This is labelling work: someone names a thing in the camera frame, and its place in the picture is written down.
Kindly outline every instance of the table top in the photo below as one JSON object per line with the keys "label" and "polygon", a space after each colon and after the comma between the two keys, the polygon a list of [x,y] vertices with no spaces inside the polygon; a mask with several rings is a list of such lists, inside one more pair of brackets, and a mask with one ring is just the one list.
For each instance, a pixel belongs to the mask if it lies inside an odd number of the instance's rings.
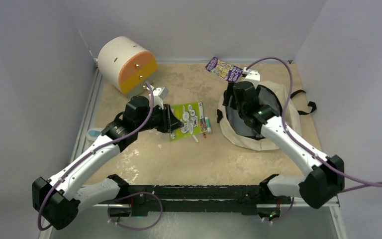
{"label": "table top", "polygon": [[[293,90],[302,89],[296,65],[289,65],[294,78]],[[164,99],[167,104],[184,104],[202,101],[204,114],[210,118],[213,133],[200,143],[192,137],[169,142],[154,130],[139,133],[138,139],[118,156],[107,162],[88,181],[94,184],[108,175],[118,174],[130,184],[159,185],[245,185],[259,184],[271,174],[284,176],[302,175],[298,167],[278,149],[252,151],[230,143],[222,134],[217,119],[217,105],[227,87],[226,82],[210,77],[205,64],[158,64],[154,73],[154,86],[169,89]],[[261,74],[262,81],[272,81],[289,87],[289,76],[281,64],[259,64],[253,67]],[[115,115],[124,111],[129,98],[112,84],[104,84],[99,102],[95,127],[105,127]],[[298,110],[309,111],[305,95],[292,100]],[[300,117],[302,137],[321,149],[311,116]]]}

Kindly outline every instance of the wire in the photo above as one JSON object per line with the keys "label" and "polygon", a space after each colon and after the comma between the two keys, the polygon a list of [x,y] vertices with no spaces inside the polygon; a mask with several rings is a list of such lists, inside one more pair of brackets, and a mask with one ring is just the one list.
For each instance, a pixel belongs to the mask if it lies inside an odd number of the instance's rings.
{"label": "wire", "polygon": [[123,197],[123,198],[115,199],[115,201],[122,201],[122,200],[124,200],[124,199],[132,198],[132,197],[137,196],[137,195],[140,195],[140,194],[151,195],[151,196],[153,196],[153,197],[157,200],[157,202],[159,203],[159,206],[160,206],[160,214],[159,214],[159,217],[157,218],[157,220],[156,220],[152,225],[150,225],[150,226],[148,226],[148,227],[144,227],[144,228],[134,228],[134,227],[129,227],[129,226],[126,226],[126,225],[122,225],[122,224],[120,224],[120,223],[114,221],[114,220],[110,217],[109,208],[107,209],[107,216],[109,217],[109,221],[107,221],[107,222],[108,222],[108,223],[111,222],[111,223],[113,223],[113,224],[115,224],[115,225],[117,225],[117,226],[119,226],[119,227],[122,227],[122,228],[125,228],[125,229],[129,229],[129,230],[133,230],[133,231],[144,231],[144,230],[147,230],[147,229],[150,229],[150,228],[154,227],[154,226],[160,221],[160,219],[162,218],[162,214],[163,214],[162,201],[160,201],[160,199],[159,199],[156,195],[154,195],[154,194],[152,194],[152,193],[149,193],[149,192],[139,192],[139,193],[133,193],[133,194],[128,195],[128,196]]}
{"label": "wire", "polygon": [[118,143],[126,138],[129,138],[131,137],[132,135],[138,133],[140,131],[140,129],[142,127],[144,127],[146,125],[146,123],[149,121],[150,117],[151,117],[151,114],[153,113],[153,106],[154,106],[154,95],[153,95],[153,91],[151,90],[151,85],[150,83],[148,83],[146,81],[146,85],[147,85],[147,88],[149,89],[150,91],[150,99],[151,99],[151,106],[150,106],[150,110],[149,110],[149,113],[147,115],[147,117],[145,118],[145,120],[143,121],[143,123],[138,127],[136,128],[134,131],[132,131],[131,133],[127,134],[127,135],[124,135],[122,136],[121,138],[117,138],[115,140],[112,140],[110,142],[107,142],[107,143],[104,143],[96,148],[94,148],[93,150],[91,150],[90,152],[88,152],[87,154],[85,154],[82,158],[80,158],[73,166],[71,166],[69,169],[67,169],[67,171],[62,175],[62,177],[60,177],[58,179],[58,181],[55,182],[55,184],[52,186],[52,188],[49,190],[49,192],[46,194],[42,204],[40,205],[40,209],[39,209],[39,216],[37,217],[37,227],[39,228],[40,231],[45,231],[47,229],[49,229],[52,225],[48,225],[46,227],[43,227],[42,226],[42,215],[43,215],[43,210],[44,210],[44,207],[45,205],[47,204],[47,201],[49,200],[50,196],[52,195],[52,192],[61,184],[61,182],[63,182],[65,180],[65,178],[74,170],[76,169],[82,162],[84,162],[84,160],[86,160],[88,157],[92,156],[94,154],[94,152],[97,152],[99,151],[100,149],[110,145],[110,144],[113,144],[113,143]]}
{"label": "wire", "polygon": [[320,158],[317,154],[315,154],[313,151],[311,151],[311,149],[305,147],[305,145],[303,145],[301,142],[299,142],[295,137],[293,137],[293,135],[290,133],[289,129],[287,128],[287,124],[285,122],[285,114],[286,114],[286,110],[287,110],[287,106],[289,104],[289,101],[290,101],[290,96],[292,94],[292,87],[293,87],[293,77],[292,77],[292,72],[290,71],[290,68],[289,66],[286,64],[286,62],[280,58],[277,58],[277,57],[266,57],[266,58],[262,58],[260,60],[257,60],[253,63],[251,63],[248,67],[247,67],[247,70],[254,66],[255,64],[261,62],[261,61],[264,61],[264,60],[270,60],[270,59],[273,59],[273,60],[277,60],[279,62],[281,62],[287,69],[288,73],[289,73],[289,81],[290,81],[290,85],[289,85],[289,93],[287,95],[287,99],[286,99],[286,102],[285,102],[285,106],[284,106],[284,109],[282,111],[282,125],[283,125],[283,128],[286,132],[286,134],[289,136],[289,138],[292,139],[292,141],[294,141],[298,146],[300,146],[301,148],[303,148],[304,150],[306,150],[309,154],[311,154],[311,156],[313,156],[314,158],[316,158],[318,161],[320,161],[322,164],[326,165],[327,168],[329,168],[330,170],[332,170],[333,172],[335,172],[336,174],[338,175],[341,175],[345,178],[348,178],[352,181],[355,181],[355,182],[358,182],[358,183],[361,183],[363,185],[360,185],[360,186],[356,186],[356,187],[352,187],[352,188],[348,188],[348,189],[345,189],[343,190],[342,192],[349,192],[349,191],[353,191],[353,190],[356,190],[356,189],[360,189],[360,188],[366,188],[366,187],[381,187],[382,188],[382,182],[369,182],[369,181],[365,181],[365,180],[362,180],[362,179],[359,179],[359,178],[356,178],[356,177],[353,177],[351,175],[348,175],[344,172],[341,172],[339,170],[337,170],[336,168],[334,168],[333,166],[331,166],[330,164],[328,164],[326,161],[324,161],[322,158]]}

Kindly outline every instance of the wooden table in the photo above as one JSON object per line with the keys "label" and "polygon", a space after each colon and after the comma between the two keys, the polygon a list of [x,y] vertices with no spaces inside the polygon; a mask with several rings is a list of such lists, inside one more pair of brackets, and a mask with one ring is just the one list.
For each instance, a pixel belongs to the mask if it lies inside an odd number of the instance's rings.
{"label": "wooden table", "polygon": [[[139,133],[138,140],[106,163],[87,184],[118,174],[130,184],[258,184],[273,173],[301,175],[298,167],[280,150],[256,152],[234,146],[216,123],[220,95],[227,84],[204,72],[204,64],[159,64],[154,86],[165,86],[169,94],[164,102],[181,104],[203,101],[204,114],[210,118],[212,134],[207,139],[198,135],[200,143],[184,138],[169,142],[156,130]],[[294,89],[302,89],[296,65],[290,65]],[[263,80],[289,87],[286,68],[280,64],[256,65]],[[105,83],[95,126],[104,127],[115,115],[124,111],[129,101],[113,85]],[[304,95],[293,99],[299,110],[308,111]],[[311,116],[301,116],[302,136],[321,149]]]}

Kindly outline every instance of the white wall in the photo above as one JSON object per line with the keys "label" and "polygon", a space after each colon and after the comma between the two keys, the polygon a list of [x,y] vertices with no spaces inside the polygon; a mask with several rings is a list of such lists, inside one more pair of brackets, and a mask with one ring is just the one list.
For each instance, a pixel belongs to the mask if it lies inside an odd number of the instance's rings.
{"label": "white wall", "polygon": [[[323,149],[349,174],[382,180],[382,1],[328,0],[295,62]],[[382,189],[339,198],[349,238],[382,238]]]}
{"label": "white wall", "polygon": [[31,184],[68,164],[93,64],[62,0],[0,0],[0,238],[37,238]]}
{"label": "white wall", "polygon": [[128,36],[159,61],[293,59],[326,0],[66,0],[94,56]]}

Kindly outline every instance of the black strap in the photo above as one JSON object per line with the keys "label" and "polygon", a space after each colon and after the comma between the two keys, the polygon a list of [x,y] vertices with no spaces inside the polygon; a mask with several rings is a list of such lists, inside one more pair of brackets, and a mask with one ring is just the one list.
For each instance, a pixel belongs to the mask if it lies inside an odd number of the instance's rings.
{"label": "black strap", "polygon": [[[296,95],[298,95],[299,93],[304,93],[306,94],[305,90],[297,90],[295,92],[293,92],[291,95],[290,95],[290,98],[292,99],[293,97],[295,97]],[[300,116],[306,116],[306,115],[309,115],[310,113],[314,112],[317,110],[317,105],[315,102],[308,102],[308,106],[311,107],[311,111],[309,113],[305,112],[305,111],[298,111],[298,114]]]}
{"label": "black strap", "polygon": [[220,121],[223,119],[223,113],[221,110],[217,110],[217,123],[220,123]]}

